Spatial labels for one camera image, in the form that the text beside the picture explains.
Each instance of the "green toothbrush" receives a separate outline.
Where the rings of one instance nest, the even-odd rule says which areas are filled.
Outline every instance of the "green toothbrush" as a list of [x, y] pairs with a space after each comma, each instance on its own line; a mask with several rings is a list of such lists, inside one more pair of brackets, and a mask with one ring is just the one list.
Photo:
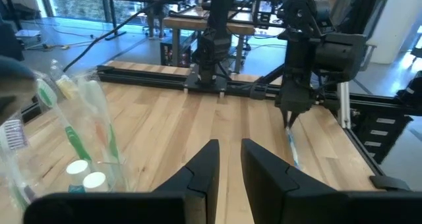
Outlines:
[[75, 129], [72, 125], [68, 122], [65, 115], [57, 105], [57, 96], [53, 89], [42, 79], [37, 79], [38, 83], [38, 91], [37, 94], [40, 99], [45, 103], [48, 107], [52, 108], [57, 116], [60, 118], [61, 124], [65, 127], [65, 132], [69, 142], [72, 144], [73, 148], [75, 149], [76, 153], [78, 154], [80, 159], [84, 159], [86, 161], [91, 161], [91, 157], [89, 156], [88, 152], [86, 152], [84, 148], [84, 144], [82, 140], [76, 133]]

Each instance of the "floor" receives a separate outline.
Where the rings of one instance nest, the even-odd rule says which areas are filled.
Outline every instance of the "floor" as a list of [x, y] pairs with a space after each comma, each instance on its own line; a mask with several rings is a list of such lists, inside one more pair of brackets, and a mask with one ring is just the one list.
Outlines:
[[[91, 40], [88, 35], [98, 37], [111, 29], [110, 24], [106, 23], [64, 18], [30, 20], [22, 24], [25, 29], [41, 30], [42, 42], [48, 45], [87, 42]], [[127, 34], [111, 41], [99, 42], [70, 69], [70, 73], [92, 68], [112, 59], [160, 64], [160, 41], [146, 39], [140, 26], [124, 26], [122, 29], [127, 31]], [[264, 75], [284, 62], [286, 42], [276, 38], [256, 37], [251, 38], [249, 43], [253, 50], [245, 61], [242, 73]], [[58, 47], [51, 51], [40, 51], [34, 50], [39, 47], [37, 44], [33, 39], [27, 41], [27, 47], [30, 49], [24, 52], [23, 63], [41, 72], [49, 71], [52, 59], [66, 65], [86, 48], [86, 44], [82, 44], [71, 46], [69, 49]], [[236, 44], [236, 38], [233, 38], [233, 44]], [[367, 71], [360, 72], [356, 79], [350, 82], [351, 93], [394, 96], [397, 90], [406, 87], [417, 71], [422, 70], [422, 60], [411, 66], [412, 59], [411, 55], [403, 54], [391, 65], [371, 63]], [[387, 175], [403, 179], [414, 190], [422, 190], [421, 161], [422, 119], [415, 117], [414, 122], [406, 128], [380, 166]]]

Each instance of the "wooden tabletop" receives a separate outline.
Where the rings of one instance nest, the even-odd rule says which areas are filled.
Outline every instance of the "wooden tabletop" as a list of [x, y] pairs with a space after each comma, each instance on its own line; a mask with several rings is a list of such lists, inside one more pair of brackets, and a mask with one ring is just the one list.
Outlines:
[[[189, 73], [189, 69], [178, 67], [124, 62], [109, 65], [170, 74]], [[237, 75], [235, 79], [253, 81], [256, 78]], [[235, 96], [220, 99], [210, 94], [184, 94], [179, 90], [124, 84], [103, 83], [102, 86], [136, 191], [154, 190], [184, 166], [209, 139], [215, 138], [220, 141], [216, 223], [253, 223], [243, 184], [241, 139], [251, 138], [293, 164], [283, 132], [282, 114], [273, 101]], [[300, 166], [306, 174], [338, 190], [374, 189], [369, 181], [372, 171], [328, 110], [313, 107], [299, 116], [292, 131]], [[25, 132], [30, 147], [20, 152], [20, 164], [30, 169], [35, 174], [34, 180], [42, 181], [50, 192], [66, 191], [70, 180], [64, 170], [76, 160], [76, 155], [57, 117], [49, 111], [29, 122]], [[0, 184], [4, 189], [5, 182]], [[8, 201], [0, 199], [0, 219], [10, 215]]]
[[[201, 16], [204, 17], [203, 20], [196, 20], [196, 19], [186, 19], [180, 17], [166, 17], [164, 19], [165, 26], [169, 28], [176, 28], [176, 29], [184, 29], [184, 30], [203, 30], [206, 28], [206, 19], [208, 19], [209, 11], [205, 11], [202, 8], [192, 8], [188, 11], [185, 11], [183, 15], [185, 16]], [[234, 20], [244, 20], [244, 21], [252, 21], [251, 13], [238, 13], [234, 18]], [[227, 24], [230, 32], [234, 34], [241, 34], [245, 36], [252, 36], [255, 33], [255, 29], [252, 25], [248, 24], [234, 24], [229, 23]]]

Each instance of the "window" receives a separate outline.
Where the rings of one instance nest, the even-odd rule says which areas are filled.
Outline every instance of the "window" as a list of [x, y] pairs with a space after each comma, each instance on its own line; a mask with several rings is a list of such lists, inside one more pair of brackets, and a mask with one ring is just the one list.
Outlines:
[[105, 20], [102, 0], [50, 0], [54, 16]]

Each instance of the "chair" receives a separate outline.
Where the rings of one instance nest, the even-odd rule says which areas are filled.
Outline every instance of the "chair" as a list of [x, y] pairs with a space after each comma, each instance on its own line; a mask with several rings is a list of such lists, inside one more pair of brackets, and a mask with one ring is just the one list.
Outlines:
[[[344, 20], [347, 14], [347, 8], [350, 5], [350, 1], [351, 0], [336, 0], [336, 2], [334, 3], [333, 9], [331, 10], [331, 21], [333, 25], [338, 26], [339, 24], [342, 23], [342, 21]], [[378, 21], [381, 17], [381, 14], [384, 10], [386, 3], [387, 3], [387, 0], [377, 0], [377, 2], [375, 3], [375, 7], [373, 9], [371, 17], [369, 18], [365, 31], [364, 31], [364, 34], [367, 35], [368, 40], [372, 37], [375, 31], [375, 28], [377, 27]], [[377, 48], [376, 45], [367, 44], [367, 50], [366, 50], [367, 54], [365, 56], [365, 59], [362, 62], [360, 71], [367, 70], [375, 48]]]

